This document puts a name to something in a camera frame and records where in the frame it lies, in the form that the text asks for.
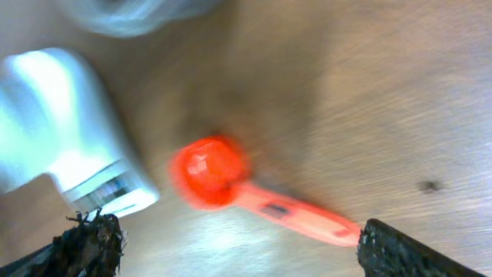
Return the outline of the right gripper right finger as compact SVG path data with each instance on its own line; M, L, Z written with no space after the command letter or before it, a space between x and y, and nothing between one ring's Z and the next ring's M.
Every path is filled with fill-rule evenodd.
M357 261L365 277L484 277L378 219L361 230Z

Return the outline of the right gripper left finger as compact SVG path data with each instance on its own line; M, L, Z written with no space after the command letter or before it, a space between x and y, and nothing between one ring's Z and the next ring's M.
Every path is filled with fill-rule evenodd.
M125 236L114 214L95 217L80 211L72 220L77 225L52 243L1 267L5 277L114 277L121 269Z

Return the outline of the orange measuring scoop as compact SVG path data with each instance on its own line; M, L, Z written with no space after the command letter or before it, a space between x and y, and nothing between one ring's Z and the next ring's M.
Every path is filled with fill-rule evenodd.
M238 206L327 244L358 244L361 229L356 223L256 185L247 156L225 136L192 142L176 152L169 168L178 194L195 209L217 211Z

